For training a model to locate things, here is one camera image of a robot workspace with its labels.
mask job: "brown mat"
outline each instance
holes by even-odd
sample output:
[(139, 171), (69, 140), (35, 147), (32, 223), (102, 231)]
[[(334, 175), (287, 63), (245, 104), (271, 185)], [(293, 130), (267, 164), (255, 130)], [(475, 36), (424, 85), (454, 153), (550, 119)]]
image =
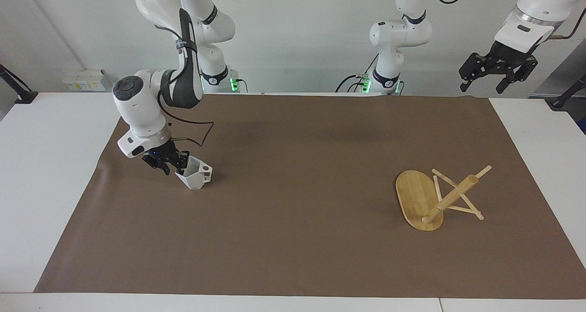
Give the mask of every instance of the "brown mat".
[[(126, 159), (119, 123), (36, 293), (586, 299), (584, 266), (487, 99), (207, 95), (174, 112), (215, 120), (205, 147), (179, 146), (212, 183), (189, 191)], [(487, 164), (467, 194), (484, 221), (448, 210), (423, 233), (404, 220), (401, 172), (460, 181)]]

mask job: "wooden stand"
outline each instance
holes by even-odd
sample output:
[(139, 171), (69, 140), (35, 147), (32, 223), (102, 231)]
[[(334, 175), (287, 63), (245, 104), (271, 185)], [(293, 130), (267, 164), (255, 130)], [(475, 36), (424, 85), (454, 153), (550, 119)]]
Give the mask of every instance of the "wooden stand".
[[(433, 181), (419, 171), (403, 172), (397, 178), (396, 188), (405, 220), (412, 227), (422, 231), (437, 230), (444, 222), (443, 212), (446, 209), (472, 213), (479, 220), (483, 220), (481, 212), (464, 194), (474, 187), (478, 183), (478, 179), (491, 168), (490, 165), (486, 166), (478, 174), (467, 176), (460, 184), (456, 184), (435, 169), (431, 170), (435, 175)], [(444, 198), (441, 197), (438, 177), (454, 187)], [(452, 206), (459, 198), (462, 198), (469, 209)]]

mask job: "white table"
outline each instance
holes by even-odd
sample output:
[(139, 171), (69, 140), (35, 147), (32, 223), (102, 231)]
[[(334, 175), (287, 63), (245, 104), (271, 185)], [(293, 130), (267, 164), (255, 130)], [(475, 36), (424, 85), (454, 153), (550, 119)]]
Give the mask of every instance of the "white table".
[[(586, 136), (541, 100), (491, 102), (586, 265)], [(42, 93), (0, 122), (0, 311), (586, 311), (586, 300), (31, 294), (118, 119), (109, 93)]]

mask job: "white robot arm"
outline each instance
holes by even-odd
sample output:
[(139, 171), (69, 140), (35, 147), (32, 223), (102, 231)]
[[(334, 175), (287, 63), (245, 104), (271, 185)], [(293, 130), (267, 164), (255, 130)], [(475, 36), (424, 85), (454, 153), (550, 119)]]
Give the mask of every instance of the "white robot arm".
[(116, 82), (114, 101), (130, 126), (118, 145), (127, 157), (142, 155), (147, 164), (167, 175), (170, 173), (167, 163), (183, 174), (189, 153), (176, 149), (161, 114), (161, 98), (170, 107), (193, 108), (201, 101), (204, 87), (232, 91), (232, 70), (212, 43), (232, 39), (236, 28), (212, 0), (136, 0), (136, 6), (155, 27), (172, 34), (179, 69), (140, 70)]
[(376, 66), (369, 71), (369, 93), (389, 94), (395, 89), (404, 62), (400, 47), (419, 46), (431, 38), (431, 24), (425, 20), (425, 0), (396, 0), (401, 20), (375, 23), (370, 42), (379, 51)]
[(545, 41), (558, 39), (553, 33), (580, 0), (519, 0), (494, 37), (487, 55), (472, 53), (460, 68), (465, 92), (471, 82), (489, 74), (504, 74), (496, 91), (523, 82), (537, 65), (533, 51)]

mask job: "black stand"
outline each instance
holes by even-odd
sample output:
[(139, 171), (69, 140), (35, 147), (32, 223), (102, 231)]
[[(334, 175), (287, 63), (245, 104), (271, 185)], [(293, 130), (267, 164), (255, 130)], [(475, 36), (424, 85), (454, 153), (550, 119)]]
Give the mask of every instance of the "black stand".
[(12, 78), (12, 76), (9, 74), (9, 72), (6, 70), (6, 68), (4, 68), (4, 66), (2, 66), (1, 64), (0, 64), (0, 77), (2, 77), (2, 80), (4, 80), (4, 82), (6, 82), (8, 85), (10, 85), (10, 87), (14, 91), (16, 91), (16, 94), (18, 95), (19, 99), (17, 99), (15, 101), (15, 104), (32, 103), (33, 100), (38, 95), (37, 91), (27, 91), (27, 90), (23, 89), (21, 87), (21, 85), (19, 85), (14, 80), (14, 78)]
[(576, 94), (576, 92), (580, 91), (581, 89), (584, 89), (585, 87), (586, 75), (582, 76), (582, 78), (580, 78), (578, 82), (574, 83), (561, 96), (548, 100), (548, 104), (550, 104), (551, 107), (562, 108), (565, 102), (568, 101), (568, 99), (570, 99), (574, 94)]

